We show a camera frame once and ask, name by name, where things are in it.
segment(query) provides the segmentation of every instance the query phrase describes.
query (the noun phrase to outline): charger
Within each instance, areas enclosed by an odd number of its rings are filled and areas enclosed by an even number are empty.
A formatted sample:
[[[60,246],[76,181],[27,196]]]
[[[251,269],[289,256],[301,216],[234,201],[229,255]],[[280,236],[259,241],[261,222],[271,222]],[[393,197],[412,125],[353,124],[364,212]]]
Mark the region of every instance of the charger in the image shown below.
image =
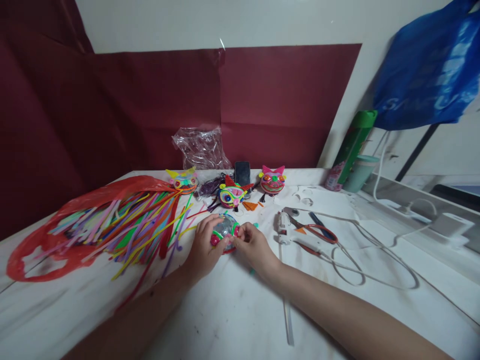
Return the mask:
[[[442,213],[430,226],[430,229],[446,238],[456,238],[470,229],[474,222],[452,213]]]

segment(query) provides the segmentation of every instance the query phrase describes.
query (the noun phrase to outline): teal cup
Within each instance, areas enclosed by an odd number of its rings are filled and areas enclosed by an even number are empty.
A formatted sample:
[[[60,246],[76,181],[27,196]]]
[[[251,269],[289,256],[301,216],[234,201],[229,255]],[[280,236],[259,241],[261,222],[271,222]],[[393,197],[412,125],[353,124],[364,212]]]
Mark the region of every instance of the teal cup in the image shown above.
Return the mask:
[[[379,161],[380,159],[374,156],[357,156],[351,167],[351,173],[343,184],[342,189],[349,193],[358,193],[374,172]]]

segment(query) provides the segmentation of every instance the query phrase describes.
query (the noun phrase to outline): red scissors handle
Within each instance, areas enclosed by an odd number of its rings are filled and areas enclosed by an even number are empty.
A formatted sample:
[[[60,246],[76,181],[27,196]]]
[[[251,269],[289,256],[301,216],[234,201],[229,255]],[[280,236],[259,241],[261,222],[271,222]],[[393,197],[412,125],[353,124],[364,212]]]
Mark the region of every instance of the red scissors handle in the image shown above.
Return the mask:
[[[304,227],[308,231],[310,231],[312,234],[314,234],[316,237],[326,241],[327,243],[336,244],[336,243],[339,242],[339,239],[337,238],[337,235],[335,235],[332,231],[327,229],[325,226],[310,224],[310,225],[305,225]],[[328,233],[331,236],[331,238],[326,237],[322,232],[315,231],[313,228],[320,229],[320,230]]]

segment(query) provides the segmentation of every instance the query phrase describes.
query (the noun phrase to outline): blue plastic bag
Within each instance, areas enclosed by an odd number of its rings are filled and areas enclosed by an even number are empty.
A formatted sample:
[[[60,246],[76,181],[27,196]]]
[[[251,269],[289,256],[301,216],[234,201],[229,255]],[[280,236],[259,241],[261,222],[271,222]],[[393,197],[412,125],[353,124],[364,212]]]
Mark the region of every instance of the blue plastic bag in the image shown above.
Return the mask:
[[[480,11],[469,13],[476,2],[453,0],[397,32],[376,83],[376,128],[459,121],[479,91]]]

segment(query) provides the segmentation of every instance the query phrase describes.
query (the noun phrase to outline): pink cat craft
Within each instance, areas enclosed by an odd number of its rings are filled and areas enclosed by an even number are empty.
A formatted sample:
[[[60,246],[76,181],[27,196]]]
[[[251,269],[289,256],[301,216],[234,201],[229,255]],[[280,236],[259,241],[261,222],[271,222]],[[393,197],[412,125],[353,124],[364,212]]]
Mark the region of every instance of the pink cat craft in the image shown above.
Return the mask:
[[[276,170],[272,170],[269,167],[263,165],[262,172],[258,174],[260,177],[260,187],[263,189],[265,194],[270,196],[278,194],[285,186],[284,176],[285,166],[281,166]],[[265,202],[265,194],[261,197],[260,202]]]

